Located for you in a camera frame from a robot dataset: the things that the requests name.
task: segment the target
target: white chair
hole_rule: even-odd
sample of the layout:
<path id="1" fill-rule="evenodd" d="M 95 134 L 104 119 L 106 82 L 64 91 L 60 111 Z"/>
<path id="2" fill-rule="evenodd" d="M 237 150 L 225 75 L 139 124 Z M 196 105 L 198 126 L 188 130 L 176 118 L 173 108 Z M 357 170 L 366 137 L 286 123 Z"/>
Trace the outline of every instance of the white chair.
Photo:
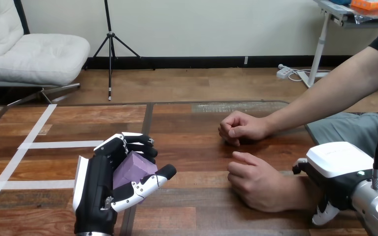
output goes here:
<path id="1" fill-rule="evenodd" d="M 24 35 L 14 1 L 0 0 L 0 87 L 41 87 L 38 93 L 10 105 L 37 96 L 51 103 L 46 94 L 80 87 L 69 84 L 79 75 L 89 51 L 89 42 L 78 36 Z"/>

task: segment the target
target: power strip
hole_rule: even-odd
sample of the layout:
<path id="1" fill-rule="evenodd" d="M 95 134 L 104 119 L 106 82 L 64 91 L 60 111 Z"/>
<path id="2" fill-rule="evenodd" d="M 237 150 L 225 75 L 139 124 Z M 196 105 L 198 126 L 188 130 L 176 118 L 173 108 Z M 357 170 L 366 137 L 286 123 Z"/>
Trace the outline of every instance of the power strip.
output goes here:
<path id="1" fill-rule="evenodd" d="M 293 73 L 293 70 L 287 66 L 283 67 L 276 73 L 276 76 L 281 79 L 286 79 L 289 75 Z"/>

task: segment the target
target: wrist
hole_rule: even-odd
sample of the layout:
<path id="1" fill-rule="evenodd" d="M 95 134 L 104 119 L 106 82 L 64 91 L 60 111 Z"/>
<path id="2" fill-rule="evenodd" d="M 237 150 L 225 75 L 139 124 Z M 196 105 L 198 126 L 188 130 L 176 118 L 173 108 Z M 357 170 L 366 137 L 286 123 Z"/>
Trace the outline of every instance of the wrist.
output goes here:
<path id="1" fill-rule="evenodd" d="M 322 197 L 308 176 L 286 176 L 283 187 L 286 210 L 314 210 Z"/>
<path id="2" fill-rule="evenodd" d="M 265 136 L 269 136 L 269 135 L 272 135 L 272 134 L 280 131 L 278 129 L 277 119 L 275 119 L 273 114 L 270 114 L 270 115 L 268 115 L 268 116 L 266 116 L 262 119 L 263 119 L 263 122 L 265 123 L 265 125 L 264 125 Z"/>

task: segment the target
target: orange object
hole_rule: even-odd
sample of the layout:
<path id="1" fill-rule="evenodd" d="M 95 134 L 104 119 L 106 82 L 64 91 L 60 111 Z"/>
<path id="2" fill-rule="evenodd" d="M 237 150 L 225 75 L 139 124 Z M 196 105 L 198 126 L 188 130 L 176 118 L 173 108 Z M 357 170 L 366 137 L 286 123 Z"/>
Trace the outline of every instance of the orange object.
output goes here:
<path id="1" fill-rule="evenodd" d="M 378 10 L 378 0 L 352 0 L 351 5 L 366 10 Z"/>

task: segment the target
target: desk leg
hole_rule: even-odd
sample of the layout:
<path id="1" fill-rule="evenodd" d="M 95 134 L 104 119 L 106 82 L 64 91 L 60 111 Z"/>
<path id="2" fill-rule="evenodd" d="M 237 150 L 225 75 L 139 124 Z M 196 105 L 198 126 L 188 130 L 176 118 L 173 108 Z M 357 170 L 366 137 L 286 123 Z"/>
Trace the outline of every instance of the desk leg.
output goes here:
<path id="1" fill-rule="evenodd" d="M 314 85 L 314 82 L 315 82 L 315 76 L 316 76 L 316 72 L 318 71 L 319 61 L 321 60 L 322 51 L 324 50 L 325 39 L 327 37 L 327 32 L 328 32 L 328 23 L 330 19 L 331 19 L 331 14 L 326 12 L 324 25 L 322 27 L 321 36 L 319 37 L 319 40 L 318 40 L 318 46 L 316 47 L 314 61 L 312 63 L 311 73 L 309 74 L 309 77 L 305 73 L 302 73 L 300 75 L 301 79 L 303 80 L 303 82 L 306 84 L 308 88 Z"/>

